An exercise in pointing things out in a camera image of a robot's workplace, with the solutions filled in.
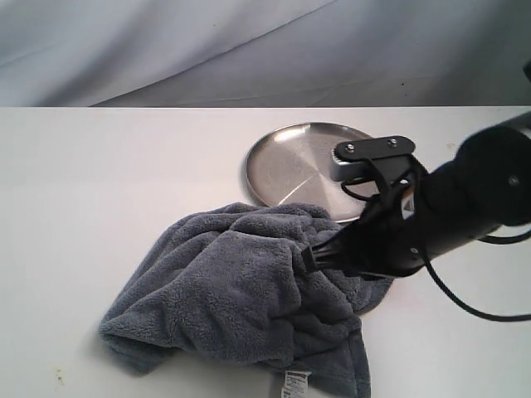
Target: round metal plate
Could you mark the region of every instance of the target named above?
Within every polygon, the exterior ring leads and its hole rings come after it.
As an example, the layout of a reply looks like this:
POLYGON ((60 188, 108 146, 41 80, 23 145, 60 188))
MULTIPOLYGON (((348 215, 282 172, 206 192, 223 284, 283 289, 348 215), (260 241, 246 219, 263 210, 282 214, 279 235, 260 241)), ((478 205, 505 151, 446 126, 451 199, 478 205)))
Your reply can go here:
MULTIPOLYGON (((330 179, 331 151, 343 141, 371 138, 350 127, 307 123, 284 127, 262 137, 246 159, 247 186, 267 206, 304 202, 324 207, 332 220, 348 222, 365 203, 348 196, 330 179)), ((377 192, 369 182, 352 187, 364 196, 377 192)))

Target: fleece towel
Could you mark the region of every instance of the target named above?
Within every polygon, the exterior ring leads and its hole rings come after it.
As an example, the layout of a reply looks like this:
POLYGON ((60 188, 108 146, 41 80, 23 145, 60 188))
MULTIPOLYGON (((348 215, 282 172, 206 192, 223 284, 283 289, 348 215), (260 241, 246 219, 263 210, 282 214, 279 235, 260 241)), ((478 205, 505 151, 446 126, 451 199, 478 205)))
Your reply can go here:
POLYGON ((390 280, 305 273, 301 251, 340 229, 317 206, 231 204, 170 226, 100 325, 127 366, 147 373, 179 350, 228 364, 311 371, 310 385, 370 396, 360 314, 390 280))

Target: white table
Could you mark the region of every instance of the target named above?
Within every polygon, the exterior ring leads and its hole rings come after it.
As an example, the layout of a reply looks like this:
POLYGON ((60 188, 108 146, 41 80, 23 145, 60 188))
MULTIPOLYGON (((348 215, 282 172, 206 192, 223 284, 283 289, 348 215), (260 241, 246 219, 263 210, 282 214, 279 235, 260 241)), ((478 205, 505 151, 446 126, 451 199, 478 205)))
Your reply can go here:
MULTIPOLYGON (((248 148, 287 124, 402 134, 428 167, 526 108, 0 109, 0 396, 277 397, 279 380, 177 355, 135 377, 106 356, 101 316, 155 239, 195 211, 249 201, 248 148)), ((531 312, 531 244, 474 243, 435 266, 466 301, 531 312)), ((531 323, 464 313, 425 271, 363 317, 373 397, 528 397, 531 323)), ((321 396, 316 390, 310 396, 321 396)))

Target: white care label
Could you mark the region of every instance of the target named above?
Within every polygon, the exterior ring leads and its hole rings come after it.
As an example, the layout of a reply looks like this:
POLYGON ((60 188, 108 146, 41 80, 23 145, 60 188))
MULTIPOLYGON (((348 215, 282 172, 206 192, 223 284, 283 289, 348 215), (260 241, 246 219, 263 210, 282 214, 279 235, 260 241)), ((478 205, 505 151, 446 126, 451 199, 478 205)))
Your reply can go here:
POLYGON ((402 218, 408 219, 415 214, 415 187, 409 187, 402 195, 402 218))
POLYGON ((306 398, 308 396, 308 376, 311 371, 285 371, 282 398, 306 398))

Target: towel tag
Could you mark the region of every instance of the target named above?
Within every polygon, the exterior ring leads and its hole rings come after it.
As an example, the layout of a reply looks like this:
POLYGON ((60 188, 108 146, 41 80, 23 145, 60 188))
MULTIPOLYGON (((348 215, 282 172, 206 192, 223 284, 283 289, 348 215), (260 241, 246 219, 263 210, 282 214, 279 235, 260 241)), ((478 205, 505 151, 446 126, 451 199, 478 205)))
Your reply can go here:
POLYGON ((306 398, 308 395, 308 376, 311 371, 285 371, 282 398, 306 398))

